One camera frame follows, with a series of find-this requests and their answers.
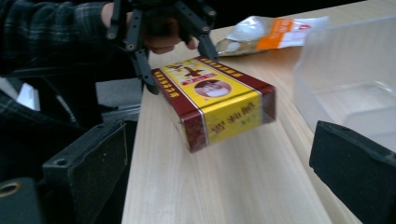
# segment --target cardboard box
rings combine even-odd
[[[153,75],[191,153],[276,119],[276,88],[222,63],[199,56]]]

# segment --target shirt sleeve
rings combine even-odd
[[[62,58],[72,61],[97,57],[108,44],[106,27],[101,19],[102,7],[106,3],[77,5],[72,2],[2,0],[2,64],[16,67],[54,55],[63,55]]]

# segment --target wooden table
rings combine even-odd
[[[396,0],[373,0],[287,16],[330,16],[331,25],[396,14]],[[214,30],[214,43],[232,27]],[[145,90],[134,145],[123,224],[360,223],[308,165],[313,132],[292,100],[292,70],[301,47],[220,58],[276,86],[270,124],[190,154],[162,97]],[[182,44],[152,55],[152,68],[198,56]]]

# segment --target plastic bag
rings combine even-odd
[[[312,19],[250,16],[238,22],[226,38],[216,44],[216,51],[221,57],[302,46],[309,31],[328,24],[327,16]]]

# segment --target clear plastic container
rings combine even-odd
[[[294,103],[396,151],[396,16],[313,30],[294,68]]]

